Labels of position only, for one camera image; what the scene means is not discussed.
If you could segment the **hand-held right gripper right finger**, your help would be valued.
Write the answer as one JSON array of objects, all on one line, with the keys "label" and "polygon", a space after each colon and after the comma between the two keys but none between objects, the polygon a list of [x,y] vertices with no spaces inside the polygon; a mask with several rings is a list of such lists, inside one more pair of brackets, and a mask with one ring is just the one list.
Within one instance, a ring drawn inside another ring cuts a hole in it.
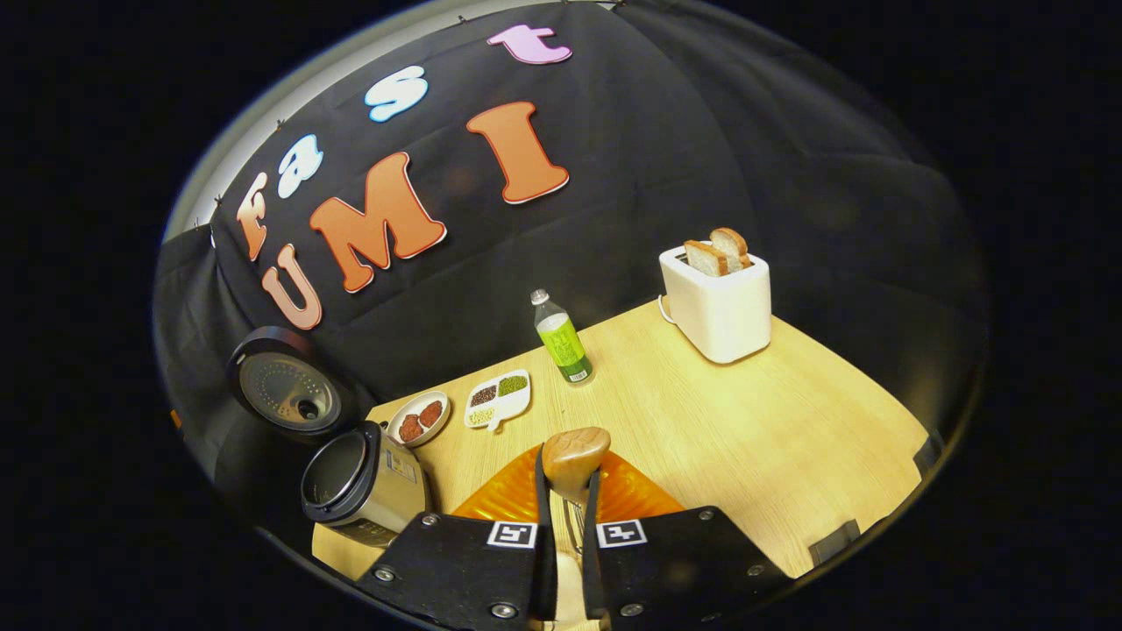
[{"label": "hand-held right gripper right finger", "polygon": [[682,507],[607,452],[588,483],[583,607],[609,630],[696,630],[785,594],[793,579],[721,507]]}]

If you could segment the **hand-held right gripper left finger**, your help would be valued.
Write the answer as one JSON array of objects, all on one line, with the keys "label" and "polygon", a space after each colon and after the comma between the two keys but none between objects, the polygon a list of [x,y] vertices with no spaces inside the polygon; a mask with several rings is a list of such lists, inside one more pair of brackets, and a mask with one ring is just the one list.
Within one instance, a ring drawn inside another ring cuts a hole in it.
[{"label": "hand-held right gripper left finger", "polygon": [[527,521],[421,513],[357,587],[447,630],[536,630],[557,619],[557,538],[540,451],[516,459],[525,463]]}]

